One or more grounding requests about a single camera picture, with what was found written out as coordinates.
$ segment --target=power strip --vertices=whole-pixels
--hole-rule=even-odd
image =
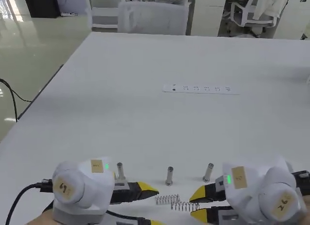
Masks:
[[[207,94],[231,94],[238,95],[229,86],[211,86],[211,85],[164,85],[164,92],[173,93],[207,93]]]

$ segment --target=handwritten number label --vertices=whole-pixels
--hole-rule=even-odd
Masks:
[[[278,219],[281,219],[289,210],[291,204],[295,201],[295,198],[289,192],[284,192],[277,204],[275,205],[272,214]]]
[[[232,168],[232,178],[235,189],[244,189],[248,187],[246,173],[243,166]]]
[[[103,173],[102,160],[91,160],[92,173]]]
[[[60,188],[60,189],[63,189],[63,193],[66,193],[67,186],[66,186],[65,184],[62,183],[62,184],[59,186],[59,188]]]
[[[62,178],[57,178],[56,182],[53,184],[53,191],[58,192],[63,196],[63,198],[70,200],[74,194],[74,187],[67,183]]]
[[[278,208],[280,208],[281,211],[284,210],[284,206],[282,206],[282,205],[281,205],[281,206],[278,206]]]

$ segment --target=coiled spring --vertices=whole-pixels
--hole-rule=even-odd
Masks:
[[[165,195],[165,196],[157,196],[155,197],[156,205],[166,205],[171,204],[173,202],[179,202],[179,195]]]
[[[172,202],[171,210],[181,210],[181,211],[196,211],[200,209],[199,203],[190,202]]]

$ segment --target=tiled floor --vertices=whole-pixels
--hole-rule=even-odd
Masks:
[[[27,100],[64,64],[89,34],[85,17],[32,19],[24,0],[0,0],[0,78]],[[27,106],[16,99],[18,114]],[[0,83],[0,141],[15,123],[11,95]]]

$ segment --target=metal rod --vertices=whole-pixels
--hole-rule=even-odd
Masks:
[[[211,177],[211,173],[212,173],[213,167],[214,167],[214,164],[212,164],[212,163],[208,164],[208,168],[207,168],[207,170],[205,172],[204,177],[202,178],[202,180],[204,182],[209,182],[210,181],[210,177]]]
[[[117,163],[117,170],[118,170],[118,180],[125,180],[126,177],[124,175],[123,163],[121,162]]]
[[[171,186],[172,185],[172,174],[173,174],[173,167],[168,167],[168,173],[167,173],[167,180],[166,185]]]

